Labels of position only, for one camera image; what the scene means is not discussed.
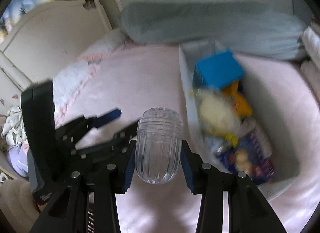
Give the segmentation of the clear ribbed plastic capsule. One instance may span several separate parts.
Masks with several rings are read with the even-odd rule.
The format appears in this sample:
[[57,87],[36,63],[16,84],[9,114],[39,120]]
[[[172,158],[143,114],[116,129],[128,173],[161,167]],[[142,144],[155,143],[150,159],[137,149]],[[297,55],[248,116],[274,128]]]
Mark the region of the clear ribbed plastic capsule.
[[139,119],[135,169],[141,180],[166,184],[176,176],[180,164],[184,123],[174,110],[151,108]]

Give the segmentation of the clear pack of cream pads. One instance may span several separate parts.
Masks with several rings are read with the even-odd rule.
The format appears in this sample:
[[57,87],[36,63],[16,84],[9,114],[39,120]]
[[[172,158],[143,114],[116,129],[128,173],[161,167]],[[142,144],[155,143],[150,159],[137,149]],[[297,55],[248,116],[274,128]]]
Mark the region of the clear pack of cream pads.
[[229,100],[221,93],[204,88],[193,89],[189,91],[189,95],[195,100],[198,120],[204,133],[223,137],[231,145],[236,146],[241,119]]

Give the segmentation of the blue cartoon carton box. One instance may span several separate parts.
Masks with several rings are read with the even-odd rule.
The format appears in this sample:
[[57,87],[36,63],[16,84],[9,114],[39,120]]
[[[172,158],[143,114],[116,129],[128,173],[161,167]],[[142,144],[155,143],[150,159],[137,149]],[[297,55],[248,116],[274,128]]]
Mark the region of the blue cartoon carton box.
[[226,50],[198,61],[195,65],[193,85],[195,88],[223,89],[245,75],[233,52]]

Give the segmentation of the floral quilt with pink ruffle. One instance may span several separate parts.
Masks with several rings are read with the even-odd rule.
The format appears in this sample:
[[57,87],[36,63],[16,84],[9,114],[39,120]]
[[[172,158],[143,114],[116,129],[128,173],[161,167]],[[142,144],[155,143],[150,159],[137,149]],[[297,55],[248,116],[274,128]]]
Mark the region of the floral quilt with pink ruffle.
[[93,78],[104,59],[124,47],[129,36],[121,29],[108,32],[77,57],[75,63],[61,70],[53,79],[54,120],[58,127],[86,83]]

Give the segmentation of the crumpled clothes pile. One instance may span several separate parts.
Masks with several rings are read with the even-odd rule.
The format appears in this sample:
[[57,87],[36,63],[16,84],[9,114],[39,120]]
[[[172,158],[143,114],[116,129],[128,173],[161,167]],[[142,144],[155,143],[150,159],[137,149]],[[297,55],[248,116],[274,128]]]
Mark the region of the crumpled clothes pile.
[[27,178],[29,143],[20,106],[9,109],[7,118],[1,126],[1,138],[5,139],[1,150],[5,152],[9,164],[19,176]]

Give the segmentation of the dark blue snack packet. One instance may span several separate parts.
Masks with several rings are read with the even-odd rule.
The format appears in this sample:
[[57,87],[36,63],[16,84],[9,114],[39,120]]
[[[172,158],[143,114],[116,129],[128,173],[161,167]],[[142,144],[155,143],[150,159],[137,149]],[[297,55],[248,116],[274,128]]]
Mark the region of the dark blue snack packet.
[[244,171],[257,185],[268,182],[275,175],[270,158],[263,153],[254,132],[238,139],[236,146],[219,147],[214,155],[229,172]]

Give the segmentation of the pink bed sheet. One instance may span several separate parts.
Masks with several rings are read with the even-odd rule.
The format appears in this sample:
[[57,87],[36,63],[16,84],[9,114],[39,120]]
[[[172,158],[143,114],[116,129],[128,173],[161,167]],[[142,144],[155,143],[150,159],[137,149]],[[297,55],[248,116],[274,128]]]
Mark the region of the pink bed sheet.
[[[298,172],[296,181],[271,206],[287,232],[300,232],[319,203],[319,104],[296,64],[236,55],[244,67],[245,96],[273,146],[277,172]],[[153,107],[186,119],[178,46],[129,45],[98,64],[59,124],[78,116],[120,108],[122,116],[92,130],[78,147],[109,140]],[[117,196],[122,232],[194,232],[201,196],[192,195],[182,172],[169,183],[150,185],[134,176]]]

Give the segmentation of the cream wooden headboard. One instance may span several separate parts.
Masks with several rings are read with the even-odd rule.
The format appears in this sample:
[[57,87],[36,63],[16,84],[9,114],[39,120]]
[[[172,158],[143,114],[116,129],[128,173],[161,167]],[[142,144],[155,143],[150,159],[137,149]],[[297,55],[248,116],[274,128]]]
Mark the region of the cream wooden headboard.
[[99,0],[53,1],[23,15],[1,42],[1,70],[20,90],[53,78],[112,27]]

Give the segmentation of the orange packet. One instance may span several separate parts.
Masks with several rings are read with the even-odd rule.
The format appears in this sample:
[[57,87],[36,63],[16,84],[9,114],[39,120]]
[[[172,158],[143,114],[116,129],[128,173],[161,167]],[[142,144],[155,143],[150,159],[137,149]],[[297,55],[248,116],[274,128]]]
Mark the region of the orange packet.
[[253,109],[246,98],[238,91],[239,81],[234,81],[229,86],[222,89],[222,94],[228,98],[236,114],[241,118],[252,116]]

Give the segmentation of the white floral folded cloth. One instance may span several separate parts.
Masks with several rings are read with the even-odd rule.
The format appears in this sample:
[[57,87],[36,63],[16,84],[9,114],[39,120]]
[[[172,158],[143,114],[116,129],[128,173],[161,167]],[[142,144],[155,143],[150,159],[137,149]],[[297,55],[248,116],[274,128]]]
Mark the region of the white floral folded cloth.
[[301,35],[301,39],[310,60],[304,61],[300,69],[310,84],[319,88],[319,35],[308,27]]

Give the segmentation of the grey pillow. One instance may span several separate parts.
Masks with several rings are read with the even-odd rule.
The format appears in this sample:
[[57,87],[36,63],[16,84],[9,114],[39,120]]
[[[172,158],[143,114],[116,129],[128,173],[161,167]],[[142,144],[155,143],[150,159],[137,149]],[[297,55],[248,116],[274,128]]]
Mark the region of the grey pillow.
[[119,27],[139,44],[178,44],[214,38],[233,51],[277,60],[300,61],[307,25],[255,1],[217,3],[132,2]]

